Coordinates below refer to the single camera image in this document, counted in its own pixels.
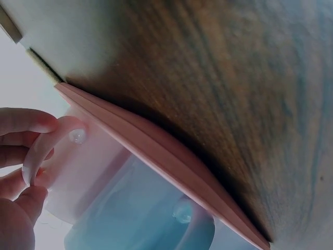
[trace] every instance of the wooden surface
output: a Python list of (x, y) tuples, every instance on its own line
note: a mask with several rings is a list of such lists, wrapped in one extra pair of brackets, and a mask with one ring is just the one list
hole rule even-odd
[(333, 245), (333, 1), (0, 0), (64, 79), (195, 151), (272, 249)]

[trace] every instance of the dark wooden table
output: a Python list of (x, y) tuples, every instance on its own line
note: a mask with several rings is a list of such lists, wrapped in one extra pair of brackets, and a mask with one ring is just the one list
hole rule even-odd
[(333, 1), (0, 3), (64, 79), (197, 153), (272, 249), (332, 249)]

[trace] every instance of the hand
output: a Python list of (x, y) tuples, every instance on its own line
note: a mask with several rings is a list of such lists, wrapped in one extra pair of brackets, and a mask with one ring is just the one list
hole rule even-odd
[[(0, 108), (0, 168), (23, 163), (38, 135), (56, 127), (56, 118), (45, 112)], [(47, 190), (32, 186), (11, 201), (24, 187), (20, 169), (0, 178), (0, 249), (34, 249), (33, 227), (41, 214)]]

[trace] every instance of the plastic container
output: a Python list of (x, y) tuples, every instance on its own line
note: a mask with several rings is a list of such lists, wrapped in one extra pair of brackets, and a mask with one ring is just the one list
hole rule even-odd
[[(46, 209), (73, 224), (67, 250), (269, 249), (177, 140), (72, 86), (57, 88), (71, 108), (58, 130), (32, 145), (23, 177), (46, 186)], [(43, 161), (53, 147), (53, 157)]]

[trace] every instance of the finger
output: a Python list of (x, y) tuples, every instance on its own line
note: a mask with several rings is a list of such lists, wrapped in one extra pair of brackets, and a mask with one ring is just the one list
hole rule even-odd
[(24, 131), (0, 136), (0, 145), (31, 147), (40, 133)]
[(24, 190), (14, 202), (25, 211), (33, 225), (35, 225), (38, 217), (41, 215), (46, 196), (46, 188), (31, 186)]
[(0, 135), (33, 131), (47, 133), (57, 127), (57, 119), (43, 111), (25, 108), (0, 108)]
[[(29, 149), (23, 146), (0, 146), (0, 168), (18, 165), (24, 162)], [(45, 158), (50, 159), (54, 149)]]
[(13, 199), (25, 187), (21, 169), (0, 178), (0, 198)]

